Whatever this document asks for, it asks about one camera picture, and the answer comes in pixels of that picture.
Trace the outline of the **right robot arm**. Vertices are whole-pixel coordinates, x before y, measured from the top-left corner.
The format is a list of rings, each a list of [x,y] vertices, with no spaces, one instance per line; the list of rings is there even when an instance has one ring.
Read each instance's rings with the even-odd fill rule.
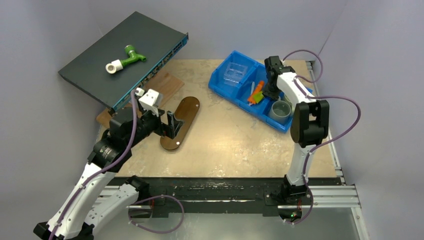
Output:
[[[301,83],[300,76],[291,66],[285,66],[279,56],[264,60],[267,83],[264,95],[277,100],[280,93],[294,107],[290,135],[294,153],[288,173],[284,176],[279,193],[269,196],[279,203],[292,204],[307,194],[310,161],[314,150],[329,133],[330,105],[326,100],[316,100]]]

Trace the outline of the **blue divided plastic bin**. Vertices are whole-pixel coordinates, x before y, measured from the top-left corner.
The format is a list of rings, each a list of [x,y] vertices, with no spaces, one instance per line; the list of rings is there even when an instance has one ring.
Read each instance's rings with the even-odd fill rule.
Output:
[[[248,67],[245,76],[236,86],[224,84],[224,71],[230,62]],[[265,83],[267,82],[266,68],[264,64],[259,63],[258,61],[244,55],[243,53],[234,50],[212,72],[208,87],[217,95],[223,97],[227,101],[254,116],[258,120],[264,122],[271,128],[281,133],[286,133],[291,127],[293,117],[290,116],[285,124],[280,124],[269,118],[268,112],[272,103],[274,102],[273,100],[268,97],[264,97],[261,102],[249,105],[248,97],[251,94],[252,82],[255,82],[255,85],[257,85],[259,81],[264,81]]]

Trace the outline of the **brown oval wooden tray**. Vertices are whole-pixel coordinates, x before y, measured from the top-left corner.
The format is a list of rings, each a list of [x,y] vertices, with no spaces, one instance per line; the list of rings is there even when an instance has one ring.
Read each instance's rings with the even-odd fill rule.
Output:
[[[182,145],[197,113],[200,108],[200,101],[194,96],[187,96],[181,100],[174,115],[177,120],[182,120],[183,124],[174,139],[164,136],[160,139],[162,148],[168,151],[176,150]]]

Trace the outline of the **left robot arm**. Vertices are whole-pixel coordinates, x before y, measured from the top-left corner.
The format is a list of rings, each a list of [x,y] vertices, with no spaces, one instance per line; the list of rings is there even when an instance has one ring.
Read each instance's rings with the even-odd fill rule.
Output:
[[[184,124],[173,112],[166,112],[168,123],[152,111],[137,117],[134,109],[125,108],[111,119],[110,128],[93,146],[84,171],[71,194],[49,220],[38,223],[33,233],[42,240],[92,240],[120,211],[131,204],[153,207],[149,183],[133,175],[118,190],[96,205],[100,193],[132,156],[131,148],[155,133],[173,139]]]

